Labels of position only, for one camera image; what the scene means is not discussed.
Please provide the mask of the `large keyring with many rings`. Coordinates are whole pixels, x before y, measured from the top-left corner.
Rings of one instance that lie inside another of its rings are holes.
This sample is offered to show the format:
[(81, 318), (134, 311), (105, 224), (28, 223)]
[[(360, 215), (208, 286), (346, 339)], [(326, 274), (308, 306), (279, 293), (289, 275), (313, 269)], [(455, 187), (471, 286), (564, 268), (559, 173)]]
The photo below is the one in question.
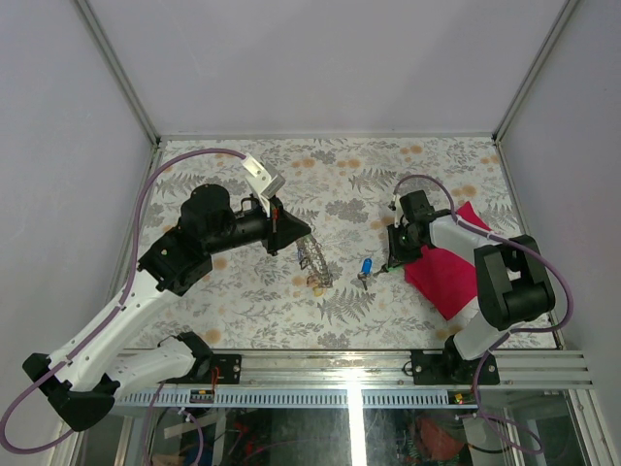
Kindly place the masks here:
[(312, 234), (309, 234), (296, 241), (296, 248), (300, 269), (308, 273), (307, 287), (312, 290), (315, 297), (319, 297), (334, 283), (321, 245)]

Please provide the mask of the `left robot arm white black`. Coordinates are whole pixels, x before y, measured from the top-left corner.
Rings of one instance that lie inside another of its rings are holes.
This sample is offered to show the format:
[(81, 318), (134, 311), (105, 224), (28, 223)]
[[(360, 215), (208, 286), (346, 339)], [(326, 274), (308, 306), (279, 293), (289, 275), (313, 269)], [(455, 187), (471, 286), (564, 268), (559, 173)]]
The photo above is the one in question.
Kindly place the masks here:
[(153, 384), (203, 383), (212, 375), (212, 350), (192, 331), (169, 337), (142, 354), (126, 358), (119, 354), (151, 318), (212, 271), (213, 254), (259, 243), (275, 255), (311, 233), (310, 226), (288, 213), (277, 197), (266, 206), (254, 196), (246, 200), (249, 209), (234, 212), (225, 187), (195, 188), (181, 205), (178, 224), (139, 259), (129, 292), (119, 293), (76, 341), (52, 354), (33, 353), (24, 361), (24, 372), (38, 380), (66, 359), (114, 307), (120, 308), (105, 329), (41, 385), (52, 408), (72, 430), (94, 426), (116, 401)]

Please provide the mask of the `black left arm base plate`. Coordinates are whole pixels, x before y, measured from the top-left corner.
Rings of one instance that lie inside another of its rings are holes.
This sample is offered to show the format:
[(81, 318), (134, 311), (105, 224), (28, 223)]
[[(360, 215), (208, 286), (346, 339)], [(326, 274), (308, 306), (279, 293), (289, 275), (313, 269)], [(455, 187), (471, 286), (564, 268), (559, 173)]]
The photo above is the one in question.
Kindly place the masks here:
[(217, 353), (212, 356), (208, 372), (212, 385), (239, 384), (243, 357), (238, 353)]

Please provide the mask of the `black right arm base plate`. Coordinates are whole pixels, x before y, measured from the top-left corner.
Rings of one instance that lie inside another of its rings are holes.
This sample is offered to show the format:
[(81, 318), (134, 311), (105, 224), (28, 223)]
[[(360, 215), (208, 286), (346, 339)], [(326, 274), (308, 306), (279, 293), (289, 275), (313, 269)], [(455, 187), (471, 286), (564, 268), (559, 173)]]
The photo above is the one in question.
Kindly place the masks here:
[(472, 385), (480, 358), (464, 360), (446, 349), (414, 349), (410, 361), (415, 385)]

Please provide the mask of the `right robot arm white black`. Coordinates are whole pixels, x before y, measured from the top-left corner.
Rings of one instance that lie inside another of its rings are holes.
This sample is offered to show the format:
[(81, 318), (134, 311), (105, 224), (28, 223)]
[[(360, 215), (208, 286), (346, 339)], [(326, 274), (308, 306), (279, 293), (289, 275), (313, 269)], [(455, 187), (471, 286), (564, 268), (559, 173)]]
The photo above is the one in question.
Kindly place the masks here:
[(503, 243), (472, 209), (436, 210), (422, 190), (395, 195), (388, 225), (387, 268), (401, 267), (406, 283), (441, 316), (452, 319), (471, 303), (478, 311), (439, 354), (416, 353), (417, 381), (468, 383), (481, 356), (518, 324), (551, 311), (556, 298), (537, 242), (522, 235)]

